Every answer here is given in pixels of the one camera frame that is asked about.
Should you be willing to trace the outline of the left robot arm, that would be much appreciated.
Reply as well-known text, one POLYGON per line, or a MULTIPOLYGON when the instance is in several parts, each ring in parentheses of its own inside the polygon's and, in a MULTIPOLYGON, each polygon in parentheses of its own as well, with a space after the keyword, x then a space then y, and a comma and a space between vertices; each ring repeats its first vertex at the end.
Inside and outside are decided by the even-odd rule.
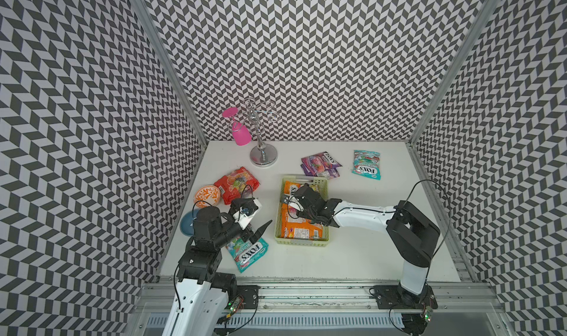
POLYGON ((219 272, 221 249, 235 238, 255 244, 270 226, 250 223, 261 210, 258 199, 235 199, 227 213, 217 206, 199 209, 193 235, 174 273, 174 302, 164 335, 212 335, 223 311, 238 296, 236 276, 219 272))

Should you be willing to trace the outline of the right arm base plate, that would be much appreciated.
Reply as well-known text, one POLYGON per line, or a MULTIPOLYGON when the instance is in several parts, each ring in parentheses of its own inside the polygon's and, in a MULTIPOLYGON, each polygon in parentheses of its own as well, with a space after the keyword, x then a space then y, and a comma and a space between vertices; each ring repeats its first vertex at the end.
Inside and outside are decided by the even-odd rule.
POLYGON ((373 298, 376 299, 379 309, 410 309, 410 310, 433 310, 438 309, 438 303, 434 291, 425 284, 422 292, 418 295, 404 290, 398 285, 375 285, 370 289, 373 298))

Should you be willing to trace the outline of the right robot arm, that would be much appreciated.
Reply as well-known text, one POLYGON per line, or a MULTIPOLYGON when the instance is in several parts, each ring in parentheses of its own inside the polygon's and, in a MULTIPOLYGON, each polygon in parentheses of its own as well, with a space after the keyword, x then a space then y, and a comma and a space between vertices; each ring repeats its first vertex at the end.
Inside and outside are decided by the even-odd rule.
POLYGON ((298 218, 325 227, 360 228, 387 234, 404 259, 394 300, 413 306, 430 296, 427 278, 441 231, 408 200, 401 200, 392 207, 364 206, 342 199, 324 200, 304 184, 283 202, 295 209, 298 218))

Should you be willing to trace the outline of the light green plastic basket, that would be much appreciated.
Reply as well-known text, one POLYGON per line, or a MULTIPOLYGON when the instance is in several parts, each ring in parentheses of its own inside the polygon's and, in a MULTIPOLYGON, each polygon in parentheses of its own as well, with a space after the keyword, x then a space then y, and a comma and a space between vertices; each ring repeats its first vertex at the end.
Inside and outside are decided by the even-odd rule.
POLYGON ((328 180, 317 176, 287 174, 281 178, 280 198, 277 209, 275 240, 278 244, 326 247, 329 244, 328 227, 314 223, 310 215, 299 207, 293 196, 299 188, 308 185, 323 199, 328 198, 328 180))

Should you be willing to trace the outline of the pink orange candy bag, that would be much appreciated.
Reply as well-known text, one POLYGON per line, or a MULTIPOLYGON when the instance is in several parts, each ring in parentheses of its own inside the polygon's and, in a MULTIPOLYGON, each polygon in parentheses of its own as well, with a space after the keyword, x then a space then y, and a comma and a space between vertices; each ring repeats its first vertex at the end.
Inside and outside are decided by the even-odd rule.
POLYGON ((289 203, 291 203, 292 197, 286 195, 281 200, 281 217, 283 222, 297 222, 298 221, 298 214, 297 210, 294 207, 290 207, 289 203))

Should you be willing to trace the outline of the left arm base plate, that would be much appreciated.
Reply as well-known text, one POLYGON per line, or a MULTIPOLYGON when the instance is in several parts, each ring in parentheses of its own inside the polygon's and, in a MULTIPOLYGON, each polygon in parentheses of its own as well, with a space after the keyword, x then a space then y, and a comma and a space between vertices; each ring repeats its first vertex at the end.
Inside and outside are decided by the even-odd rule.
POLYGON ((228 303, 226 310, 255 309, 259 303, 258 285, 239 285, 231 287, 228 291, 228 303))

